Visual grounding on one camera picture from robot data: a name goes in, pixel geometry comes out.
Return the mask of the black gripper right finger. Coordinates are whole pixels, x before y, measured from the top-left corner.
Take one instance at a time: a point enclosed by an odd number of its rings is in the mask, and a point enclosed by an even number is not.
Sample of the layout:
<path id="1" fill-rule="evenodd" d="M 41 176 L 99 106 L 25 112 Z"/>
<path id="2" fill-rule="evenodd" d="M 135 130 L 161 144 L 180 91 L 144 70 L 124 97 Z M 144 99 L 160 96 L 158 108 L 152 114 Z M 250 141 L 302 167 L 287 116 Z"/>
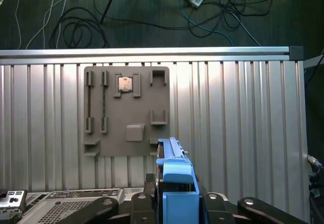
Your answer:
<path id="1" fill-rule="evenodd" d="M 208 192 L 199 176 L 196 180 L 200 223 L 305 223 L 254 197 L 244 197 L 233 204 L 221 193 Z"/>

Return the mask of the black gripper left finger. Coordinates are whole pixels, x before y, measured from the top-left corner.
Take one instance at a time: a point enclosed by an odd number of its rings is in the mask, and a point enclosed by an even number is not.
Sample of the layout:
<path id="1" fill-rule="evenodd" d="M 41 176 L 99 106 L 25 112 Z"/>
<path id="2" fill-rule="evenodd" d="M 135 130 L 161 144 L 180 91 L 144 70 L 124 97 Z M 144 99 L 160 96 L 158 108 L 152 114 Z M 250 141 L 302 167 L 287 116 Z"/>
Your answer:
<path id="1" fill-rule="evenodd" d="M 155 223 L 155 174 L 146 174 L 144 191 L 119 203 L 101 197 L 62 219 L 63 223 Z"/>

